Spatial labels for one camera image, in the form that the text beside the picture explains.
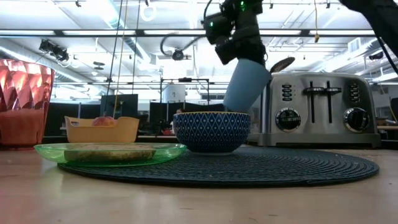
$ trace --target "toaster button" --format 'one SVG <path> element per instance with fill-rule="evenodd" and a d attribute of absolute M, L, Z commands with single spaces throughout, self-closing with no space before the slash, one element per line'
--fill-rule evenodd
<path fill-rule="evenodd" d="M 290 84 L 283 84 L 282 85 L 282 101 L 292 101 L 292 85 Z"/>
<path fill-rule="evenodd" d="M 359 87 L 356 83 L 349 85 L 349 100 L 351 102 L 361 101 L 361 97 L 359 95 Z"/>

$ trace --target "yellow basket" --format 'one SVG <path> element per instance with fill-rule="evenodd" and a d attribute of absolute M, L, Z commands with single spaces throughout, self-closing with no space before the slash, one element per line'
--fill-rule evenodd
<path fill-rule="evenodd" d="M 65 117 L 68 141 L 78 142 L 135 142 L 139 119 L 120 117 L 115 126 L 94 127 L 93 119 Z"/>

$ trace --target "dark woven placemat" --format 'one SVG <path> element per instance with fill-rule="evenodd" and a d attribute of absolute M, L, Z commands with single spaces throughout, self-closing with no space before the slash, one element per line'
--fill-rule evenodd
<path fill-rule="evenodd" d="M 136 167 L 59 168 L 100 179 L 191 187 L 293 187 L 340 184 L 378 173 L 366 159 L 304 149 L 241 147 L 230 156 L 186 152 L 163 164 Z"/>

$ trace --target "toaster knob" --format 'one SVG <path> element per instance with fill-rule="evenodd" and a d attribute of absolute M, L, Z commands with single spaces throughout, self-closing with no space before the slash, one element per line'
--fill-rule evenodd
<path fill-rule="evenodd" d="M 344 123 L 350 131 L 360 133 L 369 125 L 368 112 L 361 108 L 348 109 L 344 114 Z"/>
<path fill-rule="evenodd" d="M 279 129 L 291 132 L 300 126 L 301 117 L 295 109 L 284 108 L 276 114 L 275 121 Z"/>

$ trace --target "light blue cup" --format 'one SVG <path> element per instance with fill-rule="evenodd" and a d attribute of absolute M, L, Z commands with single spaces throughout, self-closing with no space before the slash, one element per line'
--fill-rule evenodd
<path fill-rule="evenodd" d="M 224 97 L 224 106 L 235 112 L 247 112 L 272 78 L 257 62 L 239 59 Z"/>

